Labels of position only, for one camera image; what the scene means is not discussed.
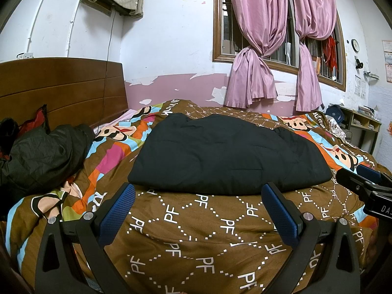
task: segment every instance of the desk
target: desk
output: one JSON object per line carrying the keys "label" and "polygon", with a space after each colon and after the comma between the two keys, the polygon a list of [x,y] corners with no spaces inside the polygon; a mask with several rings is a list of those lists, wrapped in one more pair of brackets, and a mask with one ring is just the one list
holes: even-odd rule
{"label": "desk", "polygon": [[[344,106],[339,106],[344,114],[344,120],[342,124],[345,125],[346,130],[350,130],[351,127],[358,128],[362,130],[361,138],[359,139],[358,148],[362,148],[363,140],[365,139],[366,132],[372,132],[374,134],[372,148],[370,149],[370,154],[373,154],[374,147],[376,146],[376,141],[378,138],[378,133],[380,131],[381,123],[369,116],[358,113],[356,110],[348,109]],[[357,125],[353,123],[353,119],[357,119],[362,125]]]}

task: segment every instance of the white wall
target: white wall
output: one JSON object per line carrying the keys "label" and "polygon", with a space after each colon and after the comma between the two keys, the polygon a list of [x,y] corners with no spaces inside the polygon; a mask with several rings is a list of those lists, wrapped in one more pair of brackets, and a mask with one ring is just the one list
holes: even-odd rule
{"label": "white wall", "polygon": [[[355,74],[363,78],[363,70],[355,69],[351,39],[357,39],[362,46],[359,58],[367,68],[365,37],[353,0],[336,1],[344,41],[350,41],[350,44],[345,43],[347,91],[320,84],[323,102],[328,107],[329,103],[344,99],[346,106],[357,108],[366,105],[368,97],[361,99],[354,95]],[[125,80],[148,84],[159,75],[229,75],[231,64],[212,62],[213,11],[213,0],[145,0],[144,18],[124,21],[120,60],[124,63]],[[291,83],[283,87],[289,93],[279,95],[295,94],[295,75],[273,73],[276,80]]]}
{"label": "white wall", "polygon": [[[27,51],[36,14],[29,45],[34,57],[66,56],[74,18],[69,57],[106,60],[114,12],[108,17],[79,0],[22,0],[0,33],[0,62],[15,60],[17,54]],[[116,14],[109,50],[111,61],[120,59],[122,24],[123,17]]]}
{"label": "white wall", "polygon": [[378,162],[392,169],[392,136],[387,132],[392,120],[392,83],[387,82],[382,40],[392,40],[392,30],[372,0],[354,0],[365,32],[369,70],[380,77],[369,80],[369,105],[379,108],[382,127],[375,149]]}

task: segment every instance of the brown bedspread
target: brown bedspread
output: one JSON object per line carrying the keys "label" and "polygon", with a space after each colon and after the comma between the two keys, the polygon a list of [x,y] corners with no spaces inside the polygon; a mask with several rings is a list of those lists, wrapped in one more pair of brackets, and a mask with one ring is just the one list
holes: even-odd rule
{"label": "brown bedspread", "polygon": [[[45,196],[24,198],[12,209],[6,247],[29,284],[34,286],[46,218],[61,213],[64,220],[73,220],[85,211],[96,211],[126,182],[140,146],[154,125],[176,112],[191,118],[225,114],[258,126],[285,126],[315,142],[334,174],[332,180],[285,193],[285,197],[300,211],[311,212],[321,220],[344,216],[351,225],[363,264],[372,230],[359,226],[354,212],[363,204],[337,184],[335,173],[341,167],[355,171],[360,163],[385,170],[371,155],[330,133],[322,113],[277,118],[173,100],[144,108],[115,127],[103,128],[73,184]],[[165,156],[161,162],[170,164],[171,158]],[[80,247],[75,250],[83,271],[93,278]],[[282,243],[260,196],[204,196],[136,186],[136,201],[114,242],[105,250],[137,293],[259,294],[291,248]],[[320,252],[319,245],[296,291],[306,286]]]}

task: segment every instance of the pink curtain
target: pink curtain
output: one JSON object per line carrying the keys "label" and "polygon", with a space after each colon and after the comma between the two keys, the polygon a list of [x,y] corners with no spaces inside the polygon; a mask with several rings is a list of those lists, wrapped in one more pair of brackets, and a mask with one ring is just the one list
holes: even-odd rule
{"label": "pink curtain", "polygon": [[[335,28],[335,0],[294,0],[295,30],[299,39],[327,39]],[[310,112],[322,103],[321,90],[308,48],[299,43],[297,111]]]}
{"label": "pink curtain", "polygon": [[276,98],[274,76],[262,60],[285,40],[287,0],[232,0],[241,32],[251,46],[232,66],[225,105],[247,108],[260,98]]}

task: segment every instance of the blue textured pad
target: blue textured pad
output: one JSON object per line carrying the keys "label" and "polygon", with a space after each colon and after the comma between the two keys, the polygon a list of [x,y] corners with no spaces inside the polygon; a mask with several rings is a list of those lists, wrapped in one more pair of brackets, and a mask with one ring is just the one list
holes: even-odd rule
{"label": "blue textured pad", "polygon": [[374,184],[379,184],[381,182],[381,173],[379,173],[378,171],[375,171],[369,167],[366,167],[364,165],[359,165],[357,167],[357,173],[361,177],[364,177],[367,180],[370,180]]}
{"label": "blue textured pad", "polygon": [[295,248],[299,242],[297,225],[268,184],[261,189],[261,199],[283,243]]}
{"label": "blue textured pad", "polygon": [[132,208],[135,198],[135,187],[129,184],[99,226],[98,244],[100,247],[104,247],[113,242],[129,213],[129,209]]}

